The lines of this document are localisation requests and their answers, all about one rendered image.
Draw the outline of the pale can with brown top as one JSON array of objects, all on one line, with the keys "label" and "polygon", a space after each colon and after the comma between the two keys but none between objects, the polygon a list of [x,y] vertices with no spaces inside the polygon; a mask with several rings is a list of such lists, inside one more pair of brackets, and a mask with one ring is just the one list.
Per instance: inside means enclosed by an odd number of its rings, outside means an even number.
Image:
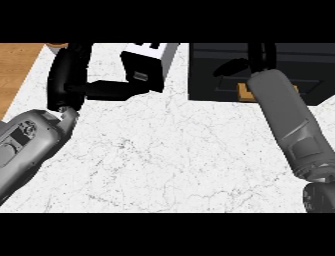
[{"label": "pale can with brown top", "polygon": [[48,47],[53,54],[59,52],[62,48],[68,47],[66,43],[47,43],[46,46]]}]

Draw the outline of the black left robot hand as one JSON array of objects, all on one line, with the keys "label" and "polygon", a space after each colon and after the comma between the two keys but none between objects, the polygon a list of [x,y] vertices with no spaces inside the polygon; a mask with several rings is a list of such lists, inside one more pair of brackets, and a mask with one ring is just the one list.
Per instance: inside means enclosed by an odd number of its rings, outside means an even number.
[{"label": "black left robot hand", "polygon": [[47,109],[81,109],[84,100],[125,101],[139,87],[119,81],[87,81],[91,43],[69,43],[56,54],[47,76]]}]

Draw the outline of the black and white appliance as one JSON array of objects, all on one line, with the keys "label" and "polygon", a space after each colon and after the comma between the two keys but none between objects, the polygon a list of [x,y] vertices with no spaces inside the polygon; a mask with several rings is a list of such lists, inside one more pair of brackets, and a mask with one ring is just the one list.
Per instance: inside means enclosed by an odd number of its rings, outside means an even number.
[{"label": "black and white appliance", "polygon": [[121,54],[125,80],[162,92],[178,43],[128,43]]}]

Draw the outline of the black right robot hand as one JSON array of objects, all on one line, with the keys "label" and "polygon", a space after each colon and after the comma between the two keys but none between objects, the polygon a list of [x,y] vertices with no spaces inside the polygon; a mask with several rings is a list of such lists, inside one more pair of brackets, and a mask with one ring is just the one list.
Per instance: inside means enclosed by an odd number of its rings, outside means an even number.
[{"label": "black right robot hand", "polygon": [[245,69],[251,73],[276,68],[276,45],[267,43],[246,44],[246,57],[229,60],[212,72],[212,76],[232,76]]}]

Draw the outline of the dark grey drawer cabinet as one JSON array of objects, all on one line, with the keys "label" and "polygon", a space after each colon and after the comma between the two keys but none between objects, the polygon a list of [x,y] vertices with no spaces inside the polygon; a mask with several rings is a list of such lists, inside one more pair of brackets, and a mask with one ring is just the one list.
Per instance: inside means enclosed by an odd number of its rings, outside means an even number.
[{"label": "dark grey drawer cabinet", "polygon": [[[187,98],[198,101],[237,102],[237,84],[249,69],[232,76],[212,76],[232,59],[246,58],[245,43],[190,43]],[[335,95],[335,43],[276,43],[276,68],[298,88],[308,106]]]}]

